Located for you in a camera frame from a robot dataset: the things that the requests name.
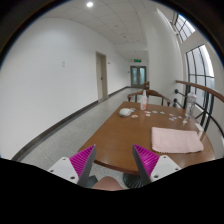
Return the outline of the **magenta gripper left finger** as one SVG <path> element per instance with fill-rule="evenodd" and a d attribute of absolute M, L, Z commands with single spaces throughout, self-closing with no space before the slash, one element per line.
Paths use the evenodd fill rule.
<path fill-rule="evenodd" d="M 72 157 L 62 157 L 48 171 L 67 181 L 85 187 L 96 157 L 96 146 L 92 145 Z"/>

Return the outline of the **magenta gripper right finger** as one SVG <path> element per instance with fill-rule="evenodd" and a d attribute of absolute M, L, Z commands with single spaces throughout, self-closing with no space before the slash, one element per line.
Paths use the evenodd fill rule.
<path fill-rule="evenodd" d="M 158 156 L 142 146 L 134 144 L 132 154 L 143 185 L 148 185 L 180 170 L 180 167 L 168 155 Z"/>

